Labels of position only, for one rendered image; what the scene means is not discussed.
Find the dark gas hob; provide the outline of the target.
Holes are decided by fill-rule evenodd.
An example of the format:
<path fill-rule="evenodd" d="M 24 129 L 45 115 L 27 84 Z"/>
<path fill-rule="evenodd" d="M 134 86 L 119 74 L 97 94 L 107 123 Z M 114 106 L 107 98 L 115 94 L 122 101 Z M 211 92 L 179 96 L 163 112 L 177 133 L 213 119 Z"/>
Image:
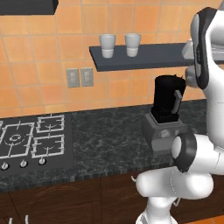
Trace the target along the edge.
<path fill-rule="evenodd" d="M 46 163 L 39 164 L 41 158 Z M 28 162 L 20 167 L 22 160 Z M 1 170 L 3 163 L 10 167 Z M 74 164 L 70 113 L 0 119 L 0 177 L 72 166 Z"/>

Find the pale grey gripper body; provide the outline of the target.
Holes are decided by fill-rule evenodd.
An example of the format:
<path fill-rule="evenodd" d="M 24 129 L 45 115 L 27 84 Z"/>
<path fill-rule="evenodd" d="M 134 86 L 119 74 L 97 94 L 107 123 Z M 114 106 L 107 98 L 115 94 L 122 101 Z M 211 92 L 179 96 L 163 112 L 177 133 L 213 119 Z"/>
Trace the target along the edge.
<path fill-rule="evenodd" d="M 184 59 L 193 58 L 193 41 L 190 38 L 186 41 L 181 53 Z"/>

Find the white cup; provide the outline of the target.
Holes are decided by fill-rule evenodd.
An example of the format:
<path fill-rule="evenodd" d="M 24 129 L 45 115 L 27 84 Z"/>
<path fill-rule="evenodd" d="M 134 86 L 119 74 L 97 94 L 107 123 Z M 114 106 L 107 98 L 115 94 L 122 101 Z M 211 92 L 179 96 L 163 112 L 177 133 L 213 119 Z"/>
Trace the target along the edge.
<path fill-rule="evenodd" d="M 116 44 L 116 36 L 114 34 L 102 34 L 99 40 L 102 57 L 106 59 L 112 58 Z"/>
<path fill-rule="evenodd" d="M 137 33 L 127 33 L 125 35 L 126 52 L 129 57 L 136 57 L 142 36 Z"/>

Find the grey wall socket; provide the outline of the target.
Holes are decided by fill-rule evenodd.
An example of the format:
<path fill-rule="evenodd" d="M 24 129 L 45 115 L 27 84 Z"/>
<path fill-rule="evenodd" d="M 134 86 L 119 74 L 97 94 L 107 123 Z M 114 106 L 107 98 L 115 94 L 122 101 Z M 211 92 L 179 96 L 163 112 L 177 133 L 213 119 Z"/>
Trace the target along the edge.
<path fill-rule="evenodd" d="M 80 76 L 78 68 L 68 68 L 66 70 L 67 86 L 69 88 L 78 88 L 80 86 Z"/>
<path fill-rule="evenodd" d="M 81 84 L 83 87 L 92 87 L 94 85 L 94 76 L 92 67 L 82 67 L 80 69 Z"/>

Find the dark grey wall shelf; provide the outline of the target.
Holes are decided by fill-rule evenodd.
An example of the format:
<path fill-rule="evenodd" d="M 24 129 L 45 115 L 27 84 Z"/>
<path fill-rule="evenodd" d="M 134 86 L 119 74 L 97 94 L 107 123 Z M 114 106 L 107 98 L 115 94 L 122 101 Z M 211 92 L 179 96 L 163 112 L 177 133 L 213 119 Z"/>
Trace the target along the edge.
<path fill-rule="evenodd" d="M 136 57 L 129 57 L 125 45 L 116 45 L 111 59 L 102 57 L 99 46 L 90 46 L 89 52 L 98 72 L 137 70 L 162 67 L 188 67 L 193 59 L 185 59 L 181 52 L 184 43 L 140 45 Z"/>

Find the dark range hood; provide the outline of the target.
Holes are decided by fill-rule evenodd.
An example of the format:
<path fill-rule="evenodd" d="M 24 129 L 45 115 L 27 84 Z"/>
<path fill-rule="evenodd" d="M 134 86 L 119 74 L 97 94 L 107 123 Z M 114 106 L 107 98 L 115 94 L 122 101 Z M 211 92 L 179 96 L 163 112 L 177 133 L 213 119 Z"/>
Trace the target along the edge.
<path fill-rule="evenodd" d="M 0 16 L 53 15 L 59 0 L 0 0 Z"/>

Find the black and grey blender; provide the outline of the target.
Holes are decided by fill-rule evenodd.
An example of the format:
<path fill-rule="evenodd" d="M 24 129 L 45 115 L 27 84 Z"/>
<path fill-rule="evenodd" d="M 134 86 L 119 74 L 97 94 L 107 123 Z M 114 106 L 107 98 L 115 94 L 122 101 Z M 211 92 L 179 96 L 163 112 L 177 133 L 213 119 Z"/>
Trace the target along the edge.
<path fill-rule="evenodd" d="M 141 120 L 143 137 L 154 157 L 170 155 L 174 137 L 187 132 L 187 126 L 179 119 L 185 90 L 186 81 L 176 74 L 155 79 L 153 106 Z"/>

